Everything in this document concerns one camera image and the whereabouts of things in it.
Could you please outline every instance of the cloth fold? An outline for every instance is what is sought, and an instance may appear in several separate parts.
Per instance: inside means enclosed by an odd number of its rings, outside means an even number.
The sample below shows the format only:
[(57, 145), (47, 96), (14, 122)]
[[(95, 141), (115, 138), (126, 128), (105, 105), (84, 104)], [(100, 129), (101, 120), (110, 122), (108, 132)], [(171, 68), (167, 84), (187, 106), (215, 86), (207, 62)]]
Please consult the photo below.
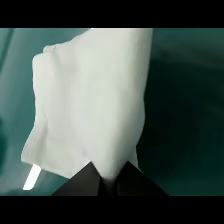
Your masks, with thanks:
[(108, 180), (138, 167), (151, 40), (150, 28), (95, 28), (36, 55), (22, 161), (66, 178), (90, 161)]

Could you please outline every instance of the white cloth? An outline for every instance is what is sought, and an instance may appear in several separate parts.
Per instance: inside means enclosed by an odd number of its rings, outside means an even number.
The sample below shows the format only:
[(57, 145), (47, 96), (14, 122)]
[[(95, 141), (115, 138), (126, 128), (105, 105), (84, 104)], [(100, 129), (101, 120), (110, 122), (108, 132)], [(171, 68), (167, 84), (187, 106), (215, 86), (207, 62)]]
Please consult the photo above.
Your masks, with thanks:
[(108, 180), (138, 166), (151, 39), (150, 28), (96, 28), (36, 55), (22, 161), (66, 178), (92, 161)]

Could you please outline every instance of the teal surface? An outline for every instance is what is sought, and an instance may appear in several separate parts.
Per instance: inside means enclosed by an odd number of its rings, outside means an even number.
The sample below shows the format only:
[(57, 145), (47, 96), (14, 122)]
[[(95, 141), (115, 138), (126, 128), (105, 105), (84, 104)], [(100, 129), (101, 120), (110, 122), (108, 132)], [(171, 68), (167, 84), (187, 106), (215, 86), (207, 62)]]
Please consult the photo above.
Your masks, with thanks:
[[(50, 195), (67, 180), (41, 171), (23, 191), (35, 115), (32, 58), (80, 28), (0, 29), (0, 195)], [(170, 195), (224, 195), (224, 29), (154, 30), (138, 144), (144, 174)]]

